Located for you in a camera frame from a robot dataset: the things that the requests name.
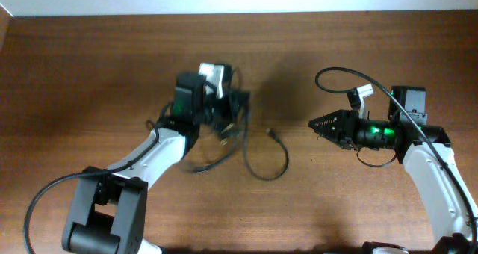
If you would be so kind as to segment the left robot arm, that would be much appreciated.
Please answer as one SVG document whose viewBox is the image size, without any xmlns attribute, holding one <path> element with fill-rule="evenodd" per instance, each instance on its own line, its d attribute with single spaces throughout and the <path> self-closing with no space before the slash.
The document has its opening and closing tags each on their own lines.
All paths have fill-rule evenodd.
<svg viewBox="0 0 478 254">
<path fill-rule="evenodd" d="M 63 229 L 69 253 L 162 253 L 144 238 L 148 192 L 194 147 L 203 125 L 226 138 L 238 124 L 249 93 L 232 87 L 235 71 L 204 64 L 176 77 L 173 101 L 152 123 L 147 139 L 106 169 L 88 167 L 78 184 Z"/>
</svg>

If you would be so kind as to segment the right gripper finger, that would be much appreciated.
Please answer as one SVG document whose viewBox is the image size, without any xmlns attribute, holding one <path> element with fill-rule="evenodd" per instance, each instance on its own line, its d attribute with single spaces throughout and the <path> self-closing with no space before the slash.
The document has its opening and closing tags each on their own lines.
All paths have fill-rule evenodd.
<svg viewBox="0 0 478 254">
<path fill-rule="evenodd" d="M 339 132 L 337 130 L 324 126 L 312 126 L 311 129 L 320 137 L 325 138 L 336 145 L 340 144 Z"/>
<path fill-rule="evenodd" d="M 338 128 L 342 124 L 341 110 L 334 111 L 330 114 L 312 119 L 309 121 L 310 128 Z"/>
</svg>

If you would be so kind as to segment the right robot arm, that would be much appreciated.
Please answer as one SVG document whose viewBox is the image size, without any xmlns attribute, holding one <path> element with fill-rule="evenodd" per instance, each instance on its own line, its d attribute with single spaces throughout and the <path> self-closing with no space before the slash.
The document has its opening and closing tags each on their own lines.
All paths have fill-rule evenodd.
<svg viewBox="0 0 478 254">
<path fill-rule="evenodd" d="M 320 137 L 345 150 L 390 149 L 418 190 L 428 215 L 433 253 L 477 252 L 477 205 L 457 169 L 452 143 L 440 126 L 430 126 L 422 87 L 393 86 L 388 120 L 371 120 L 365 99 L 369 84 L 347 92 L 351 108 L 309 121 Z"/>
</svg>

